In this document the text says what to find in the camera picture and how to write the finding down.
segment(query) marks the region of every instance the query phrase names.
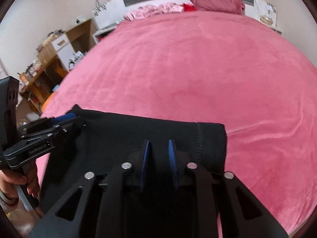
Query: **black fabric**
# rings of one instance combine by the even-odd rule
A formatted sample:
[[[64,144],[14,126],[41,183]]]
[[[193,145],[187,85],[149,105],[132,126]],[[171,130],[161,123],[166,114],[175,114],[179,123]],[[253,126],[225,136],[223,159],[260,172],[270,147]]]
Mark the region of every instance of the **black fabric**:
[[[227,136],[224,125],[189,123],[102,113],[75,107],[72,112],[86,120],[86,128],[69,139],[63,151],[50,155],[45,172],[41,208],[47,212],[54,203],[86,172],[109,172],[140,151],[144,139],[150,140],[151,171],[156,175],[155,189],[170,191],[172,174],[168,140],[177,149],[188,152],[193,162],[222,174]]]

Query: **white wall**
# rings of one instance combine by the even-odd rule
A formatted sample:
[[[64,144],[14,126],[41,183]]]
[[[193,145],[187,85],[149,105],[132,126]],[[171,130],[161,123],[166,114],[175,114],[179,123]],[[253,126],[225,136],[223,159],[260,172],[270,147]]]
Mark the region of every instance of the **white wall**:
[[[302,0],[266,1],[277,7],[284,37],[317,67],[317,24]],[[91,18],[94,7],[95,0],[16,0],[0,24],[0,57],[8,74],[18,77],[49,32],[70,28],[79,15]]]

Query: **pink blanket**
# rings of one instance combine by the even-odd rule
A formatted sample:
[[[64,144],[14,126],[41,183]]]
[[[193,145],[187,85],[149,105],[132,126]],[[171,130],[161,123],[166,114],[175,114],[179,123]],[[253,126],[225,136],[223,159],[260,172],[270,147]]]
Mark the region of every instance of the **pink blanket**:
[[[125,22],[70,73],[44,116],[83,109],[226,126],[234,172],[288,233],[317,204],[317,69],[248,17]]]

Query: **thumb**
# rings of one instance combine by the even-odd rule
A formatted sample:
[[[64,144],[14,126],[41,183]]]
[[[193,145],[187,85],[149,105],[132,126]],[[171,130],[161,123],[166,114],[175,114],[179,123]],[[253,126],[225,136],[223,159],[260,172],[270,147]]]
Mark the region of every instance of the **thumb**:
[[[2,177],[7,183],[11,184],[27,184],[28,179],[26,176],[23,176],[22,174],[19,174],[16,171],[13,171],[12,169],[2,169],[0,171],[0,177]]]

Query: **silver screw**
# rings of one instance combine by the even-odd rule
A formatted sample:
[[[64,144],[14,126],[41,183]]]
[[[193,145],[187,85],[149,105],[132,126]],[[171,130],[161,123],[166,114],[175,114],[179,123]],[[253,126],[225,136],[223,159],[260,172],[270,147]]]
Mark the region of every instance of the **silver screw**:
[[[195,163],[193,163],[193,162],[190,162],[190,163],[187,164],[187,167],[188,167],[189,169],[196,169],[196,168],[197,168],[197,164],[195,164]]]
[[[225,178],[227,179],[233,179],[233,177],[235,176],[232,172],[225,172],[224,173]]]
[[[88,180],[93,179],[94,177],[95,177],[95,174],[93,172],[85,173],[85,178]]]
[[[126,163],[123,163],[123,164],[121,165],[121,167],[122,167],[123,169],[129,169],[129,168],[132,167],[132,164],[129,163],[129,162],[126,162]]]

